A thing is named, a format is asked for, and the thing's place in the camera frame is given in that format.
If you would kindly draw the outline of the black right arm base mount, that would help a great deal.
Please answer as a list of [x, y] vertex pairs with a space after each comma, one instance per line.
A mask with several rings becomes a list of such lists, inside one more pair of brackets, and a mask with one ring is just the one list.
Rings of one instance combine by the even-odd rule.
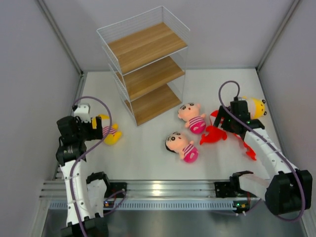
[[217, 198], [250, 198], [252, 194], [245, 191], [237, 191], [230, 182], [214, 182]]

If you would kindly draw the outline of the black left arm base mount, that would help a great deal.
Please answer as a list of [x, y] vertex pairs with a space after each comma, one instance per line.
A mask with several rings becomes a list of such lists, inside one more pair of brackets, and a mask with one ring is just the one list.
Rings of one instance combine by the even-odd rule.
[[110, 195], [114, 194], [118, 191], [126, 191], [127, 190], [127, 183], [126, 182], [111, 182], [110, 185], [107, 187], [105, 192], [104, 198], [108, 198]]

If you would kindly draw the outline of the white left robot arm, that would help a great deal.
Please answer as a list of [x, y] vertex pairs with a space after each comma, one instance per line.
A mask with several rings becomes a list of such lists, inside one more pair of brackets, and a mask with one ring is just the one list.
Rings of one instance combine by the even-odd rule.
[[103, 201], [112, 190], [107, 175], [101, 171], [88, 173], [86, 141], [102, 142], [102, 118], [82, 121], [67, 116], [57, 122], [60, 132], [56, 159], [64, 176], [67, 196], [64, 237], [106, 237], [108, 229], [101, 227]]

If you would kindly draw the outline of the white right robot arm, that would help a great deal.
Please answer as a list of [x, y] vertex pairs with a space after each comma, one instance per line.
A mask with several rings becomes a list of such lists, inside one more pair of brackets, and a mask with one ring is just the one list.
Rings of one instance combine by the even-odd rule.
[[214, 121], [215, 127], [241, 137], [256, 154], [268, 174], [263, 179], [253, 171], [232, 175], [231, 192], [242, 196], [249, 192], [262, 199], [268, 210], [276, 216], [311, 207], [313, 177], [308, 170], [292, 164], [269, 137], [264, 125], [252, 119], [247, 102], [235, 98], [229, 107], [221, 105]]

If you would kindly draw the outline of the pink bald baby doll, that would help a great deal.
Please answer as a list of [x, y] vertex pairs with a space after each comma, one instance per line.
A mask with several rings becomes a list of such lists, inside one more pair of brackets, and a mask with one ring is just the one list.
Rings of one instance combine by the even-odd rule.
[[178, 118], [185, 122], [185, 127], [193, 134], [201, 134], [206, 129], [206, 114], [200, 113], [199, 103], [186, 103], [178, 110]]

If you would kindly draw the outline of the red shark plush toy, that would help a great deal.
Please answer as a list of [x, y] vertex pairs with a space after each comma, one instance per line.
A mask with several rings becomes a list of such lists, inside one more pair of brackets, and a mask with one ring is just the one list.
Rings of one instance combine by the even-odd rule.
[[212, 118], [217, 117], [218, 115], [218, 110], [213, 111], [210, 114], [210, 125], [206, 127], [205, 131], [207, 134], [202, 134], [201, 139], [199, 144], [202, 145], [204, 143], [217, 143], [220, 140], [226, 140], [227, 139], [227, 134], [225, 131], [219, 129], [218, 127], [215, 127], [212, 123]]

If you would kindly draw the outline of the pink black-haired boy doll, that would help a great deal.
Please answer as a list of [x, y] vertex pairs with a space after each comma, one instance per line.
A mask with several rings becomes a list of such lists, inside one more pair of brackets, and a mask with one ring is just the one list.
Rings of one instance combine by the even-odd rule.
[[198, 149], [193, 141], [189, 141], [184, 133], [178, 131], [171, 133], [165, 140], [165, 147], [168, 151], [179, 155], [186, 163], [193, 163], [199, 156]]

